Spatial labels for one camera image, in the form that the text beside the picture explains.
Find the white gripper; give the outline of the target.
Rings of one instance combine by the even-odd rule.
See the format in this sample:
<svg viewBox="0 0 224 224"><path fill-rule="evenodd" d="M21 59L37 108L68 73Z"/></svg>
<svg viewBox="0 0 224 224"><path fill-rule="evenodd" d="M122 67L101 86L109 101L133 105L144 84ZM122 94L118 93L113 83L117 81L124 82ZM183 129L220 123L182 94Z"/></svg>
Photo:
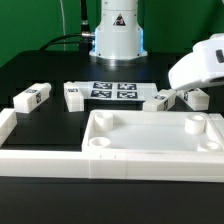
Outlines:
<svg viewBox="0 0 224 224"><path fill-rule="evenodd" d="M224 33L196 43L170 69L168 78L174 90L224 85Z"/></svg>

